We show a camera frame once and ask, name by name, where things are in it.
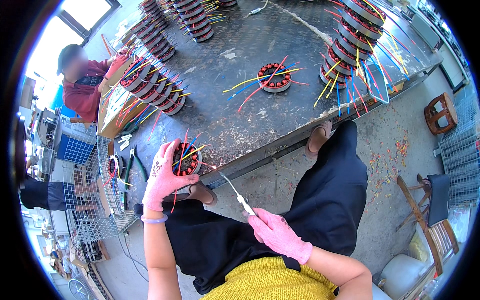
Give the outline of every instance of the workbench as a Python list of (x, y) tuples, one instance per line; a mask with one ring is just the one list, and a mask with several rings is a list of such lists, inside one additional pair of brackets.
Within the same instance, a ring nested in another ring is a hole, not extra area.
[[(234, 179), (305, 145), (312, 127), (321, 122), (336, 116), (335, 128), (340, 120), (358, 117), (351, 104), (350, 114), (346, 113), (345, 90), (340, 90), (341, 118), (338, 118), (335, 90), (328, 99), (323, 96), (313, 107), (325, 87), (318, 77), (324, 61), (319, 52), (326, 54), (329, 38), (337, 36), (335, 16), (325, 9), (338, 12), (337, 6), (326, 1), (273, 0), (260, 13), (245, 17), (260, 4), (258, 1), (239, 1), (238, 5), (219, 9), (215, 13), (226, 15), (227, 20), (212, 25), (215, 34), (203, 43), (191, 41), (188, 36), (183, 36), (178, 26), (169, 25), (167, 32), (174, 40), (176, 52), (166, 65), (172, 70), (170, 74), (180, 73), (183, 85), (189, 86), (187, 92), (193, 94), (186, 102), (191, 107), (182, 108), (173, 117), (160, 116), (149, 142), (147, 139), (156, 114), (148, 118), (130, 139), (130, 145), (136, 145), (137, 155), (147, 172), (160, 145), (175, 138), (183, 139), (187, 129), (188, 141), (202, 132), (196, 145), (211, 144), (202, 150), (203, 161), (220, 167), (230, 179)], [(415, 60), (398, 45), (397, 52), (402, 55), (409, 73), (410, 80), (407, 81), (398, 68), (378, 51), (380, 62), (395, 85), (404, 82), (403, 89), (390, 96), (394, 101), (395, 96), (425, 80), (442, 62), (442, 57), (432, 53), (407, 21), (387, 9), (384, 11), (408, 33), (415, 45), (391, 20), (386, 21), (384, 28), (420, 60)], [(387, 45), (386, 38), (386, 35), (380, 38), (384, 45)], [(299, 61), (295, 67), (307, 68), (293, 74), (292, 79), (310, 85), (292, 83), (288, 90), (277, 94), (260, 90), (240, 112), (240, 105), (259, 87), (257, 84), (227, 101), (245, 84), (228, 93), (223, 94), (223, 90), (256, 77), (262, 66), (280, 63), (286, 55), (285, 65)], [(369, 99), (362, 80), (355, 77), (354, 82), (364, 101)], [(364, 115), (365, 110), (360, 110), (363, 104), (356, 94), (359, 113)], [(380, 104), (374, 103), (369, 111)], [(115, 143), (116, 151), (127, 159), (129, 148), (120, 152), (118, 145)], [(136, 168), (133, 166), (130, 172), (129, 179), (134, 187), (127, 193), (129, 209), (134, 203), (141, 202), (146, 188), (146, 182)], [(211, 172), (206, 166), (202, 166), (199, 174), (212, 189), (225, 183), (217, 172)]]

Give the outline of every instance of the hand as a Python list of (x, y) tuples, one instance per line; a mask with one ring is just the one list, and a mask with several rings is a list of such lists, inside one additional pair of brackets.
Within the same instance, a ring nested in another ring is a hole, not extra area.
[(162, 201), (175, 190), (186, 185), (194, 184), (199, 180), (198, 174), (187, 176), (175, 176), (172, 172), (173, 152), (180, 144), (180, 139), (160, 146), (159, 151), (153, 158), (152, 170), (147, 181), (143, 205), (156, 210), (163, 211)]
[(282, 216), (274, 215), (261, 208), (253, 208), (258, 215), (249, 216), (248, 223), (260, 243), (264, 243), (273, 251), (296, 259), (306, 264), (312, 254), (312, 244), (304, 242), (290, 228)]
[(110, 65), (110, 68), (108, 69), (107, 73), (105, 74), (105, 77), (107, 79), (110, 79), (115, 73), (126, 61), (128, 60), (128, 57), (126, 55), (118, 55), (113, 61), (112, 64)]

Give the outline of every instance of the baseball cap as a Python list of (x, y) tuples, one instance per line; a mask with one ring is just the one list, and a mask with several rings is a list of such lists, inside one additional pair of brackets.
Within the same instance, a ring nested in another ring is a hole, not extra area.
[(60, 75), (63, 68), (68, 66), (70, 61), (77, 57), (81, 50), (83, 50), (83, 48), (77, 44), (70, 44), (62, 49), (59, 55), (57, 75)]

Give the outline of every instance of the brown slipper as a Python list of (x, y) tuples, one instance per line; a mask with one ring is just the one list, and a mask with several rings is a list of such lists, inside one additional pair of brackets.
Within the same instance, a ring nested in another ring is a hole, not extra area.
[(305, 155), (308, 158), (317, 159), (318, 151), (316, 151), (316, 152), (310, 151), (309, 145), (310, 145), (310, 140), (312, 139), (313, 133), (315, 132), (315, 130), (320, 129), (320, 128), (325, 130), (327, 137), (330, 137), (330, 132), (332, 132), (332, 121), (328, 120), (326, 122), (323, 122), (319, 126), (315, 127), (312, 130), (312, 133), (310, 133), (310, 137), (308, 138), (307, 144), (305, 145)]
[(205, 205), (207, 205), (207, 206), (215, 206), (215, 205), (216, 205), (216, 203), (218, 202), (218, 198), (217, 198), (216, 194), (215, 194), (211, 189), (207, 188), (207, 186), (204, 185), (201, 181), (199, 181), (199, 182), (197, 182), (197, 183), (194, 183), (194, 184), (192, 184), (192, 185), (190, 185), (190, 186), (188, 187), (188, 193), (189, 193), (190, 195), (192, 194), (192, 192), (190, 191), (190, 188), (191, 188), (193, 185), (198, 185), (199, 187), (205, 189), (210, 195), (212, 195), (213, 200), (212, 200), (211, 202), (209, 202), (209, 203), (204, 203)]

